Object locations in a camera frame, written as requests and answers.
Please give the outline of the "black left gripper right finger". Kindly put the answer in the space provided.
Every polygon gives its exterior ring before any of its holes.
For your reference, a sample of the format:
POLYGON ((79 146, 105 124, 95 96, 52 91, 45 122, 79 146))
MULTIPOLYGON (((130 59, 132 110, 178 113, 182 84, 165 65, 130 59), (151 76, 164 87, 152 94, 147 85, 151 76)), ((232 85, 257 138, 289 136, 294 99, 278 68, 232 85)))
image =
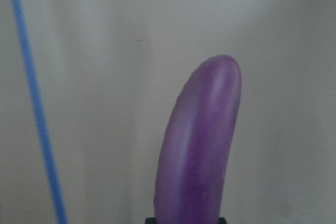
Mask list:
POLYGON ((218 224, 227 224, 226 219, 224 217, 219 217, 218 224))

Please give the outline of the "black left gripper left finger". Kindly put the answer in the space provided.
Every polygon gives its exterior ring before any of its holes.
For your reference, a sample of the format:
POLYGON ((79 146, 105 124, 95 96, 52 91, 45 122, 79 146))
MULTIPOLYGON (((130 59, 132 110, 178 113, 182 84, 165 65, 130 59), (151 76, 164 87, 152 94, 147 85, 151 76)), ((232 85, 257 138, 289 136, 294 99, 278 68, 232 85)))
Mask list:
POLYGON ((156 219, 154 217, 147 217, 144 223, 145 224, 156 224, 156 219))

